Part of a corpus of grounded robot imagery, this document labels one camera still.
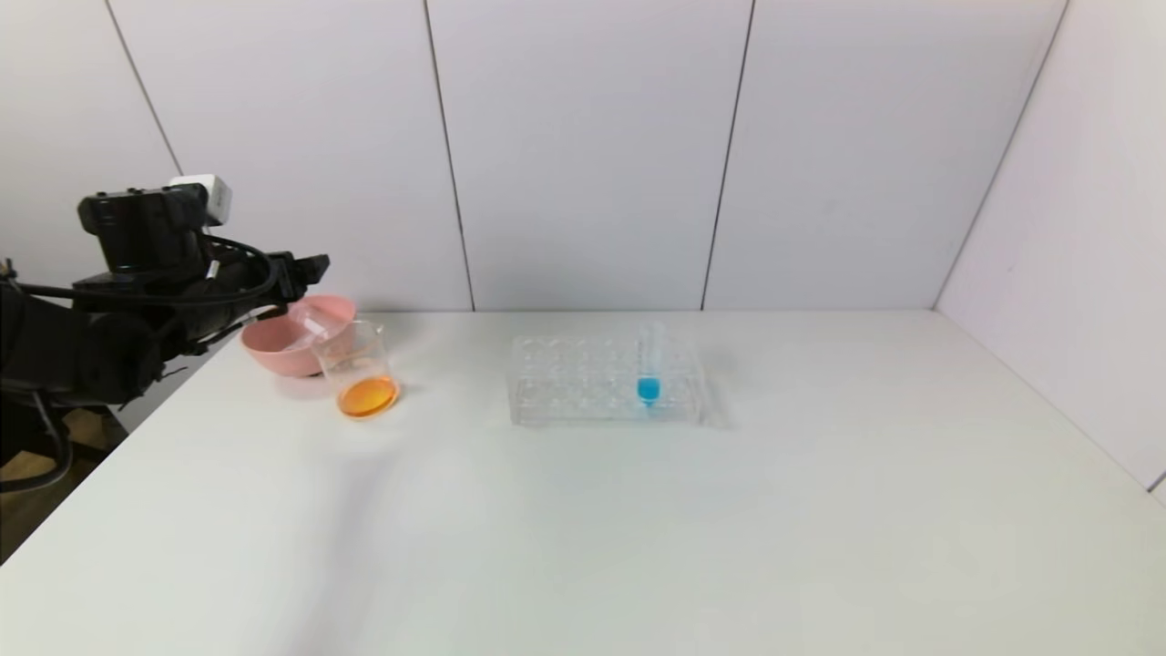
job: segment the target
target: black cable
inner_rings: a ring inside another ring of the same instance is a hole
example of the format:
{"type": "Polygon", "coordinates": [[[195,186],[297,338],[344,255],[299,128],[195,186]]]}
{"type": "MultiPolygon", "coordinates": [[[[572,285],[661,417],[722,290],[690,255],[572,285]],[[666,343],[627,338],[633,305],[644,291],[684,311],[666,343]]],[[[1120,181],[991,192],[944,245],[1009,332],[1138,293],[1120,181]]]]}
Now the black cable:
{"type": "Polygon", "coordinates": [[[267,278],[265,278],[260,284],[251,287],[250,289],[244,289],[241,291],[234,291],[231,294],[209,294],[204,296],[157,296],[150,294],[111,294],[107,291],[86,291],[83,289],[66,289],[64,287],[48,287],[44,284],[21,284],[21,288],[26,292],[33,294],[35,296],[49,296],[54,298],[72,298],[72,299],[86,299],[86,301],[106,301],[106,302],[118,302],[127,304],[160,304],[160,305],[171,305],[171,306],[190,306],[190,305],[208,305],[208,304],[220,304],[220,303],[233,303],[238,301],[245,301],[247,298],[253,298],[260,294],[266,292],[268,289],[275,285],[278,274],[275,271],[275,263],[272,259],[267,256],[267,253],[260,251],[254,246],[248,246],[239,241],[227,239],[225,237],[215,237],[211,234],[204,235],[208,240],[227,246],[231,248],[238,248],[245,253],[251,253],[255,255],[267,267],[267,278]]]}
{"type": "Polygon", "coordinates": [[[49,430],[49,437],[52,438],[52,449],[56,451],[52,470],[35,477],[0,481],[0,494],[35,491],[51,486],[64,478],[69,473],[69,468],[72,467],[72,443],[69,442],[69,429],[49,415],[49,402],[44,393],[36,390],[33,393],[33,398],[36,400],[36,410],[41,414],[41,422],[44,422],[44,426],[49,430]]]}

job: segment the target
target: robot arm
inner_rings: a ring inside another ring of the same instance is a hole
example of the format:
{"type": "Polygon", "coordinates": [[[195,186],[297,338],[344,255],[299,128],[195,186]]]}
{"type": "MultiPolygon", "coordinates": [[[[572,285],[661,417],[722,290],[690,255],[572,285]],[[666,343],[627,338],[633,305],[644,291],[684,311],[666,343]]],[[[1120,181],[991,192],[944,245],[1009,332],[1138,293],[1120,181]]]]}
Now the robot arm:
{"type": "Polygon", "coordinates": [[[260,308],[271,309],[259,317],[275,316],[303,297],[328,255],[295,259],[206,233],[225,221],[230,197],[217,177],[192,176],[84,198],[82,226],[100,241],[108,270],[72,288],[20,283],[6,263],[3,398],[42,416],[47,405],[129,402],[161,380],[166,362],[201,355],[238,330],[239,317],[260,308]],[[71,298],[72,306],[36,296],[71,298]]]}

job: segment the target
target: white table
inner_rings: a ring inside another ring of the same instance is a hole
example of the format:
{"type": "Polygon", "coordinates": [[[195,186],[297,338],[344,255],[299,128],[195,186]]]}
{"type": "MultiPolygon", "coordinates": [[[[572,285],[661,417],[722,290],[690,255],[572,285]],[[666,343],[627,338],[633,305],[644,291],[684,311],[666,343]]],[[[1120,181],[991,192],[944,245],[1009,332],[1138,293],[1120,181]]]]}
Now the white table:
{"type": "Polygon", "coordinates": [[[391,412],[238,343],[3,567],[0,654],[1166,654],[1166,509],[940,315],[662,316],[719,428],[510,424],[520,334],[399,313],[391,412]]]}

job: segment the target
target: blue liquid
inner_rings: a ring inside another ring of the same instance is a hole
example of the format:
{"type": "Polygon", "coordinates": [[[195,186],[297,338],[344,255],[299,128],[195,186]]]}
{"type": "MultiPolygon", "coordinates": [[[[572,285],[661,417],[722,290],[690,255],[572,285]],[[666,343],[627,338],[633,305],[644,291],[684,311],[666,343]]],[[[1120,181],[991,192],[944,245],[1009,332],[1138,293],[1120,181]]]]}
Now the blue liquid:
{"type": "Polygon", "coordinates": [[[660,379],[655,376],[640,376],[635,383],[635,394],[640,396],[644,405],[651,407],[660,398],[660,379]]]}

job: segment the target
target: pink bowl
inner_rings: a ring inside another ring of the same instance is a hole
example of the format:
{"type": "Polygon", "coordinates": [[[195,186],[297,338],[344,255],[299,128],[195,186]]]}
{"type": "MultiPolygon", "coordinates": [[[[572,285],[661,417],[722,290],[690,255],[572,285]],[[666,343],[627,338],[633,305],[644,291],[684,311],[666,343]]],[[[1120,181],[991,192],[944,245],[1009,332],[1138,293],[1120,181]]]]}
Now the pink bowl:
{"type": "MultiPolygon", "coordinates": [[[[344,296],[326,294],[304,296],[288,305],[288,309],[300,303],[308,303],[319,311],[326,311],[345,324],[351,323],[357,316],[356,303],[344,296]]],[[[311,347],[283,351],[305,333],[303,325],[292,320],[287,315],[265,318],[244,327],[243,348],[247,350],[255,362],[280,376],[312,376],[319,374],[321,368],[316,355],[311,353],[311,347]]]]}

